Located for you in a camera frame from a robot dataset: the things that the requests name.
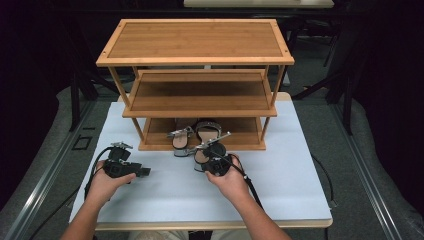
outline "table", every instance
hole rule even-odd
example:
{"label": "table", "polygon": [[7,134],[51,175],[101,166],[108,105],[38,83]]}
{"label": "table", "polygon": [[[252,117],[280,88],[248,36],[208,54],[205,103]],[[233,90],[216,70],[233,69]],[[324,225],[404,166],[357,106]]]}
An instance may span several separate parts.
{"label": "table", "polygon": [[[328,227],[332,216],[312,162],[293,103],[279,93],[279,111],[265,136],[266,151],[236,151],[268,215],[280,227]],[[122,118],[122,102],[111,104],[97,144],[97,155],[112,142],[137,145],[130,119]],[[140,125],[145,119],[137,119]],[[118,189],[100,211],[96,230],[213,230],[245,225],[231,203],[194,171],[193,157],[176,158],[172,151],[131,150],[129,162],[150,167],[150,176]],[[85,186],[90,169],[82,182]],[[81,207],[84,190],[75,200],[70,221]]]}

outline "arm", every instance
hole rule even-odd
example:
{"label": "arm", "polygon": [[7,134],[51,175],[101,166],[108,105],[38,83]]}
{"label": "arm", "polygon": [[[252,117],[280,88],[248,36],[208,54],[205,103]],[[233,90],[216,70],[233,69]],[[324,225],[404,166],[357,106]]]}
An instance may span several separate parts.
{"label": "arm", "polygon": [[[102,167],[104,161],[97,164],[97,169]],[[131,182],[135,174],[128,174],[120,178],[109,177],[100,169],[91,182],[87,198],[69,224],[61,239],[93,239],[100,209],[113,196],[118,187]]]}
{"label": "arm", "polygon": [[[233,164],[240,166],[236,158],[233,157],[232,160]],[[206,175],[209,181],[215,184],[234,205],[243,218],[252,239],[291,239],[256,203],[242,175],[236,169],[231,167],[222,177],[214,176],[209,172],[206,172]]]}

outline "shoe rack shelf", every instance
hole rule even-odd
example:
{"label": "shoe rack shelf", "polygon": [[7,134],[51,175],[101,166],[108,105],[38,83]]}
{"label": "shoe rack shelf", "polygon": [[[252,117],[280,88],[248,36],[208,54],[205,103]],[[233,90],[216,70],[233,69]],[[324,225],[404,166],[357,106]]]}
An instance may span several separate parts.
{"label": "shoe rack shelf", "polygon": [[[228,150],[264,150],[283,70],[294,59],[271,19],[123,19],[96,63],[111,72],[139,150],[172,150],[166,135],[175,118],[214,118],[232,133],[221,141]],[[279,66],[273,92],[270,65]],[[116,67],[134,71],[128,96]],[[143,128],[137,118],[146,118]]]}

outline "hand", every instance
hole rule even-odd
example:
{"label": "hand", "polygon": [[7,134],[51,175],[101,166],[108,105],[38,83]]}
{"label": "hand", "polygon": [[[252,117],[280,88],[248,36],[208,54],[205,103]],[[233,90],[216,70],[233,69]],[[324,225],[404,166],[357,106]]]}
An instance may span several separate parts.
{"label": "hand", "polygon": [[96,169],[100,170],[94,175],[90,191],[85,200],[86,202],[92,202],[99,209],[109,201],[120,186],[131,182],[136,177],[135,173],[131,173],[119,178],[111,178],[102,168],[104,163],[105,161],[97,163]]}
{"label": "hand", "polygon": [[[232,156],[232,162],[237,167],[241,167],[239,161],[234,156]],[[218,177],[208,171],[206,171],[206,176],[211,183],[219,188],[222,195],[232,203],[242,197],[250,197],[249,188],[243,176],[234,167],[230,167],[224,176]]]}

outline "cable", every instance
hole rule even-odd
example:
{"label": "cable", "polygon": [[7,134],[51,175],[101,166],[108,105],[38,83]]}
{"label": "cable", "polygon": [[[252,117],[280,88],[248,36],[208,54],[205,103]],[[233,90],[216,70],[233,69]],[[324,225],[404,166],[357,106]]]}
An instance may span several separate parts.
{"label": "cable", "polygon": [[[327,176],[328,185],[330,186],[330,201],[331,203],[336,207],[337,203],[334,200],[334,189],[333,189],[333,183],[331,182],[330,175],[328,174],[327,170],[325,169],[324,165],[311,153],[312,159],[315,160],[315,162],[320,165],[321,169],[324,171],[325,176]],[[328,227],[324,228],[324,238],[328,240]]]}
{"label": "cable", "polygon": [[35,232],[31,235],[31,237],[29,238],[29,240],[34,239],[35,235],[37,235],[37,233],[44,227],[44,225],[63,207],[63,205],[65,205],[65,203],[67,203],[69,201],[69,199],[71,199],[80,189],[81,186],[78,186],[77,189],[75,189],[71,195],[69,195],[65,201],[63,201],[59,207],[57,207],[42,223],[41,225],[35,230]]}
{"label": "cable", "polygon": [[84,188],[84,190],[85,190],[84,200],[87,198],[87,194],[88,194],[88,191],[90,190],[91,182],[93,181],[94,175],[96,175],[97,171],[100,170],[100,169],[98,169],[96,171],[96,166],[97,166],[97,163],[99,162],[100,157],[103,155],[103,153],[105,153],[106,151],[112,150],[112,149],[113,149],[113,147],[105,148],[101,153],[99,153],[96,160],[94,161],[93,166],[91,167],[90,179],[88,179],[87,185],[85,185],[85,188]]}
{"label": "cable", "polygon": [[325,169],[324,165],[311,153],[312,158],[317,162],[321,169],[324,171],[325,175],[327,176],[328,184],[330,185],[330,201],[335,203],[334,201],[334,189],[333,189],[333,183],[331,182],[330,175],[328,174],[327,170]]}
{"label": "cable", "polygon": [[[85,190],[86,190],[86,192],[85,192],[85,196],[84,196],[84,199],[85,199],[85,197],[87,197],[87,193],[88,193],[88,190],[90,189],[90,185],[91,185],[91,181],[93,180],[93,177],[94,177],[94,175],[96,175],[96,173],[100,170],[100,169],[102,169],[103,167],[101,167],[101,168],[99,168],[99,169],[97,169],[96,170],[96,166],[97,166],[97,163],[99,162],[99,159],[100,159],[100,157],[103,155],[103,153],[105,153],[106,151],[108,151],[108,150],[111,150],[112,149],[112,147],[108,147],[108,148],[106,148],[106,149],[104,149],[98,156],[97,156],[97,158],[96,158],[96,160],[94,161],[94,163],[93,163],[93,166],[92,166],[92,168],[91,168],[91,172],[92,172],[92,174],[91,174],[91,176],[90,176],[90,179],[88,180],[88,183],[87,183],[87,185],[86,185],[86,187],[85,187]],[[35,232],[31,235],[31,237],[29,238],[29,240],[32,240],[32,239],[34,239],[34,237],[35,237],[35,235],[37,235],[37,233],[44,227],[44,225],[63,207],[63,205],[65,205],[68,201],[69,201],[69,199],[71,199],[77,192],[78,192],[78,190],[80,189],[80,187],[81,186],[78,186],[78,188],[77,189],[75,189],[73,192],[72,192],[72,194],[71,195],[69,195],[66,199],[65,199],[65,201],[63,201],[60,205],[59,205],[59,207],[57,207],[42,223],[41,223],[41,225],[35,230]]]}
{"label": "cable", "polygon": [[247,176],[247,174],[244,172],[243,170],[243,166],[241,165],[240,159],[238,158],[237,155],[235,154],[228,154],[228,156],[231,157],[235,157],[237,159],[237,161],[240,164],[240,168],[238,166],[236,166],[232,161],[229,161],[228,159],[226,159],[225,157],[219,155],[218,153],[214,152],[214,151],[210,151],[210,153],[214,154],[215,156],[219,157],[220,159],[224,159],[224,161],[226,161],[227,163],[229,163],[233,168],[235,168],[242,176],[244,181],[247,183],[247,185],[249,186],[250,191],[252,192],[253,197],[255,198],[256,203],[263,209],[262,203],[259,199],[258,193],[256,192],[255,187],[253,186],[252,180],[249,178],[249,176]]}

